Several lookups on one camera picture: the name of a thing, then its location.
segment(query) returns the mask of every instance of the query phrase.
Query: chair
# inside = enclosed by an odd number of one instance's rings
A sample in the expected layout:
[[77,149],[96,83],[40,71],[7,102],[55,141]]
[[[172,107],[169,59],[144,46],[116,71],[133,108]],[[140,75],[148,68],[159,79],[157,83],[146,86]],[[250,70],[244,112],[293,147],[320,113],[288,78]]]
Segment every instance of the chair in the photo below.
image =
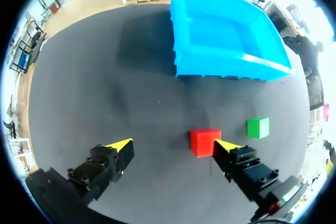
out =
[[5,127],[9,129],[10,136],[12,138],[16,138],[16,130],[15,130],[14,121],[11,121],[10,123],[5,123],[5,121],[3,121],[3,123],[4,123]]
[[260,5],[260,3],[264,3],[265,0],[253,0],[252,4],[254,4],[255,6],[259,7],[260,9],[262,9],[262,6]]

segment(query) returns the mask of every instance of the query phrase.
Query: wall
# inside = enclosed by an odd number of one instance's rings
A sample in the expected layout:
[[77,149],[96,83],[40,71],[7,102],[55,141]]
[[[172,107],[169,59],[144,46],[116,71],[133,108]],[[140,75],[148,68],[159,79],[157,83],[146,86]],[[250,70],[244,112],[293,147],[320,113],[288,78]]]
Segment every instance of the wall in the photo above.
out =
[[[1,118],[6,123],[9,123],[11,120],[17,122],[16,115],[10,117],[7,115],[7,109],[11,103],[11,96],[14,93],[15,81],[18,76],[18,73],[12,69],[9,69],[9,64],[4,66],[4,70],[1,77]],[[8,131],[7,128],[3,126],[2,128],[5,132]]]

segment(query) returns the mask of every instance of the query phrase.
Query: cable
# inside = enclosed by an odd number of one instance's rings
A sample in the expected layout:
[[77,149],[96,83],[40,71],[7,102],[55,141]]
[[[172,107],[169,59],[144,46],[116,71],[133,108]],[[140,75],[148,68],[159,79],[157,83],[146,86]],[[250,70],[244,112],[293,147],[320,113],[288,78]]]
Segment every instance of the cable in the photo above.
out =
[[249,224],[257,224],[257,223],[262,223],[262,222],[274,222],[274,223],[282,223],[282,224],[291,224],[288,221],[285,221],[283,219],[260,219],[260,220],[256,220],[256,221],[252,221]]

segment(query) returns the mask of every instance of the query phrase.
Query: red cube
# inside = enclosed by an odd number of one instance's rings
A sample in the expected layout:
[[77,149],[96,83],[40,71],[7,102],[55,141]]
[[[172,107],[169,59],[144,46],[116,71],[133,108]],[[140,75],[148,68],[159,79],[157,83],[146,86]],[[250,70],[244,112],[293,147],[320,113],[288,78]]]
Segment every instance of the red cube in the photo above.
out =
[[221,139],[221,130],[202,129],[190,131],[191,151],[196,157],[212,156],[215,139]]

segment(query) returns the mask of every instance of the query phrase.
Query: black mat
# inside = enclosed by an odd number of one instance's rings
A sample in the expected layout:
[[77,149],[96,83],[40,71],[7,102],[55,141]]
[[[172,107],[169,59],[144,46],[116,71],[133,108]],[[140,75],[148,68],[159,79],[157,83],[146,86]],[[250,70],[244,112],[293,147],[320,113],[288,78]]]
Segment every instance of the black mat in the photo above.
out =
[[[257,209],[210,158],[197,159],[187,133],[220,128],[298,175],[309,130],[299,58],[292,77],[269,83],[175,77],[168,5],[93,15],[53,36],[31,85],[29,125],[39,167],[66,175],[96,144],[134,138],[135,157],[117,184],[90,207],[128,223],[246,223]],[[270,117],[270,136],[246,137],[246,120]]]

